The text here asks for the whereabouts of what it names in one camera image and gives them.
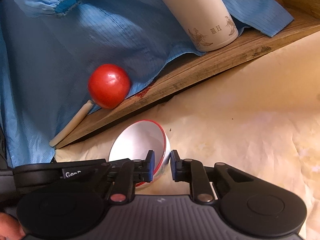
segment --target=tomato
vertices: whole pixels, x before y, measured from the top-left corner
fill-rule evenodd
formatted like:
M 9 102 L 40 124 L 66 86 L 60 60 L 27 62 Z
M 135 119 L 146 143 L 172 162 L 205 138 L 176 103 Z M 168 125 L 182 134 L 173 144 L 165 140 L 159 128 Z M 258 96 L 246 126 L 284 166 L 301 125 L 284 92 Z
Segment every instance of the tomato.
M 119 66 L 104 64 L 99 66 L 90 76 L 88 90 L 96 104 L 102 108 L 113 109 L 128 94 L 130 79 Z

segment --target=white bowl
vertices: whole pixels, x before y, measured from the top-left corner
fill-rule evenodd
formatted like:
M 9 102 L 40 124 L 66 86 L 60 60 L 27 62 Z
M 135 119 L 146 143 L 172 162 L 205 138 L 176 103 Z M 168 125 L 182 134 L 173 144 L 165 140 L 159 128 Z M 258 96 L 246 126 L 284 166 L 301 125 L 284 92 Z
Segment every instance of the white bowl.
M 125 158 L 130 160 L 144 160 L 149 150 L 155 152 L 155 169 L 153 181 L 164 172 L 169 163 L 170 143 L 162 127 L 152 120 L 141 120 L 127 127 L 113 143 L 109 160 L 116 161 Z M 136 187 L 147 186 L 149 183 L 141 182 Z

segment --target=white thermos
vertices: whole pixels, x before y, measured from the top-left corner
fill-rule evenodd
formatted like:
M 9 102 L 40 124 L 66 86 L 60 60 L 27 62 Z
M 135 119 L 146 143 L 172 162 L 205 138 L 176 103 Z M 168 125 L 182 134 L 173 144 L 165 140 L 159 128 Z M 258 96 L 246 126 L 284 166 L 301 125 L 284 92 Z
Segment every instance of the white thermos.
M 238 37 L 238 30 L 222 0 L 162 0 L 196 49 L 212 51 Z

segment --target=bird illustration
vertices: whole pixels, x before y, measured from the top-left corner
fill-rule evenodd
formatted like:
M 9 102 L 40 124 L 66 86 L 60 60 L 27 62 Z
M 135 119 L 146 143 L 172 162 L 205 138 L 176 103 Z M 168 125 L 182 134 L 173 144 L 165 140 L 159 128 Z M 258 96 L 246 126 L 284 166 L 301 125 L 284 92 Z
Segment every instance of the bird illustration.
M 225 18 L 227 19 L 227 25 L 226 26 L 228 26 L 231 29 L 231 32 L 229 34 L 229 36 L 231 36 L 232 34 L 235 33 L 236 25 L 233 22 L 233 20 L 231 20 L 228 16 L 225 16 Z
M 192 40 L 192 42 L 197 46 L 197 47 L 200 47 L 200 45 L 202 46 L 210 46 L 212 45 L 213 43 L 207 43 L 205 42 L 205 38 L 206 36 L 205 35 L 202 35 L 201 33 L 199 33 L 199 31 L 196 29 L 196 28 L 193 28 L 193 31 L 196 33 L 196 34 L 193 34 L 189 29 L 189 34 L 190 34 L 190 38 Z

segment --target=beige tablecloth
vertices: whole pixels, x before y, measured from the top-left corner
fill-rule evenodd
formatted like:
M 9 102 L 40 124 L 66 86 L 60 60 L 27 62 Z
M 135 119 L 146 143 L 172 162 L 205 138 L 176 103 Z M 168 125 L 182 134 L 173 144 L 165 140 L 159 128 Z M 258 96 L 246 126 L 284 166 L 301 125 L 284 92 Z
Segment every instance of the beige tablecloth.
M 225 162 L 298 194 L 300 235 L 320 239 L 320 32 L 235 67 L 93 138 L 56 150 L 57 161 L 108 159 L 120 132 L 159 122 L 181 158 Z M 170 169 L 142 194 L 183 194 Z

